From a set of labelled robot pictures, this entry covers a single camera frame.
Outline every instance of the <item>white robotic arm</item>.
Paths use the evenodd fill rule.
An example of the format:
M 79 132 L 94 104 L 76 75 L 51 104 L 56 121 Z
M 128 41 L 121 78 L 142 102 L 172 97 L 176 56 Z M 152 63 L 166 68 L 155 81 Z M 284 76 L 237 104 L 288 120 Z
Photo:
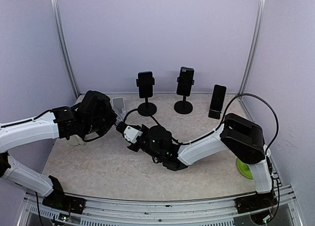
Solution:
M 106 95 L 88 91 L 83 101 L 73 107 L 48 110 L 39 116 L 0 126 L 0 177 L 25 186 L 44 196 L 43 204 L 52 208 L 82 214 L 85 200 L 66 196 L 58 179 L 45 176 L 20 164 L 8 150 L 44 139 L 67 138 L 78 135 L 89 142 L 104 136 L 116 124 L 130 145 L 129 149 L 152 156 L 170 170 L 187 168 L 194 162 L 220 151 L 231 150 L 246 163 L 253 175 L 256 191 L 260 195 L 272 194 L 270 151 L 265 154 L 262 129 L 235 114 L 225 116 L 224 122 L 210 133 L 189 143 L 173 143 L 171 132 L 161 125 L 126 125 L 119 122 Z M 86 140 L 87 134 L 98 137 Z
M 39 116 L 0 125 L 0 177 L 34 190 L 44 196 L 43 204 L 60 210 L 81 214 L 85 200 L 67 196 L 57 178 L 46 176 L 22 165 L 8 150 L 44 139 L 67 138 L 78 135 L 89 142 L 104 136 L 116 123 L 106 95 L 88 91 L 81 103 L 73 107 L 59 107 Z M 98 137 L 85 140 L 87 134 Z
M 189 143 L 172 143 L 172 135 L 162 126 L 126 126 L 117 127 L 130 145 L 129 149 L 148 153 L 154 162 L 161 162 L 170 170 L 187 168 L 196 161 L 215 153 L 231 150 L 246 163 L 255 181 L 258 194 L 270 193 L 273 189 L 271 163 L 268 161 L 270 150 L 265 155 L 262 129 L 235 114 L 228 114 L 224 122 L 211 132 Z
M 55 115 L 51 112 L 38 119 L 31 118 L 14 123 L 1 124 L 0 129 L 0 153 L 44 139 L 56 139 L 59 137 L 58 125 L 54 123 Z M 48 176 L 37 173 L 34 170 L 20 164 L 12 156 L 7 155 L 7 163 L 10 165 L 2 178 L 34 190 L 42 196 L 48 196 L 53 191 L 53 183 Z

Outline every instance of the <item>table surface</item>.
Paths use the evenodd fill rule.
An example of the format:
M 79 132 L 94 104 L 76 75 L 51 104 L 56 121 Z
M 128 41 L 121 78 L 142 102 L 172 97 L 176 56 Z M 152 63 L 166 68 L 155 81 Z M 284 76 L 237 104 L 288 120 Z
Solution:
M 233 96 L 226 95 L 223 108 Z M 110 97 L 124 97 L 127 111 L 143 102 L 137 94 Z M 157 106 L 154 117 L 179 141 L 194 140 L 219 124 L 219 120 L 208 118 L 211 94 L 191 94 L 187 101 L 192 103 L 193 111 L 188 115 L 174 111 L 173 106 L 180 99 L 175 94 L 154 94 L 149 99 Z M 238 101 L 232 103 L 229 112 L 246 117 Z M 128 117 L 127 123 L 155 125 L 150 117 L 137 112 Z M 127 145 L 115 127 L 84 146 L 69 146 L 65 139 L 59 139 L 43 173 L 57 177 L 65 192 L 111 199 L 192 200 L 255 191 L 253 180 L 239 173 L 237 158 L 231 151 L 214 154 L 174 172 L 154 164 L 141 150 L 138 153 L 129 150 Z

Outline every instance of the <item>green object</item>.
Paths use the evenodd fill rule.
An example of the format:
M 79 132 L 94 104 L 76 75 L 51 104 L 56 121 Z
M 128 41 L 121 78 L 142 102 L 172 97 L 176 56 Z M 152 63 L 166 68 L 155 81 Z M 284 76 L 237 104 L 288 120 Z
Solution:
M 246 178 L 248 178 L 248 179 L 253 179 L 253 178 L 252 178 L 251 170 L 250 170 L 250 168 L 248 167 L 247 164 L 241 162 L 241 160 L 240 160 L 239 158 L 237 159 L 237 163 L 236 163 L 236 164 L 237 164 L 238 170 L 240 171 L 240 173 L 241 173 L 244 177 L 246 177 Z

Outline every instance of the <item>lavender wall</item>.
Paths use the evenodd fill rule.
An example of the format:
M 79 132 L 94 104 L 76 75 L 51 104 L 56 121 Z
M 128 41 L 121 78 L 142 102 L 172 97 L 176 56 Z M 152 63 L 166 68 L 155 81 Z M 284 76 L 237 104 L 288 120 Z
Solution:
M 192 92 L 215 84 L 239 89 L 258 0 L 59 0 L 80 92 L 137 92 L 153 71 L 156 92 L 175 92 L 181 66 L 193 67 Z
M 267 0 L 246 92 L 266 99 L 278 114 L 280 133 L 271 150 L 309 226 L 315 209 L 314 84 L 315 0 Z M 258 101 L 245 102 L 270 141 L 272 114 Z
M 50 0 L 0 0 L 0 123 L 74 102 Z M 9 151 L 41 171 L 53 141 Z M 0 179 L 0 225 L 17 224 L 25 189 Z

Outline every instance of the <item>black smartphone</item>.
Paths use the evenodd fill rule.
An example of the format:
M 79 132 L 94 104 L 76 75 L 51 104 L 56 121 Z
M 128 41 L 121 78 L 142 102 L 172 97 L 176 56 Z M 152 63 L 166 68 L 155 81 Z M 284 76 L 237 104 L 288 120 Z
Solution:
M 220 119 L 225 93 L 226 87 L 215 85 L 210 103 L 209 118 Z
M 137 87 L 139 87 L 140 98 L 150 98 L 153 96 L 153 85 L 155 84 L 153 73 L 140 72 L 138 73 Z
M 193 85 L 194 69 L 189 67 L 181 67 L 181 72 L 177 78 L 176 94 L 179 96 L 190 96 L 191 87 Z

